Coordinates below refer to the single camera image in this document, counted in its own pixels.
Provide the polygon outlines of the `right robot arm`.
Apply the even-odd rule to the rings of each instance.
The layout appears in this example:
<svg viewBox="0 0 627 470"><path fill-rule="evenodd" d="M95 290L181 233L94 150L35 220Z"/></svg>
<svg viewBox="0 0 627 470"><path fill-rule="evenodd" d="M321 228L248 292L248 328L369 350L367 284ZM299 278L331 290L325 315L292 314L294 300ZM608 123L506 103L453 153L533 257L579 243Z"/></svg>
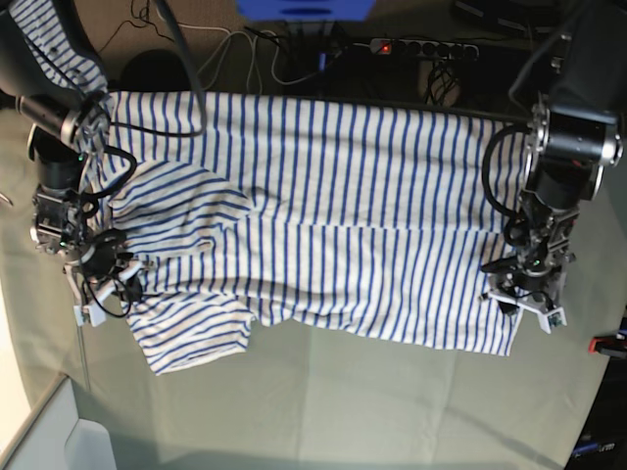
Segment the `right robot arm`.
<svg viewBox="0 0 627 470"><path fill-rule="evenodd" d="M26 14L30 1L1 4L1 90L32 123L27 144L38 183L30 235L38 250L63 258L74 295L77 325L97 326L110 316L109 296L132 304L141 297L136 276L143 263L122 245L123 231L100 233L88 225L109 198L128 182L137 160L109 143L115 126L105 82L82 85L35 40Z"/></svg>

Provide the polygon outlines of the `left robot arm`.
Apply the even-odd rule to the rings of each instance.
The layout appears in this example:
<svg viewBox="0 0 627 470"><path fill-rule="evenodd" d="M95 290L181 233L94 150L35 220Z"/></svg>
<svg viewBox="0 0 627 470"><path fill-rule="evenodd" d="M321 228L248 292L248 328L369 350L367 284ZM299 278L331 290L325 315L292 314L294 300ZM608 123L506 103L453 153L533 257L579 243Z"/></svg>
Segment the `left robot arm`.
<svg viewBox="0 0 627 470"><path fill-rule="evenodd" d="M545 332L567 323L560 297L574 259L570 234L579 206L596 197L605 169L625 153L626 58L618 51L625 42L625 2L577 2L523 65L508 97L517 99L536 63L552 51L562 55L555 81L538 97L530 121L498 131L484 153L484 194L506 218L503 235L512 250L482 265L489 281L482 297L506 315L535 314ZM510 209L492 191L490 168L498 143L515 133L527 145L518 206Z"/></svg>

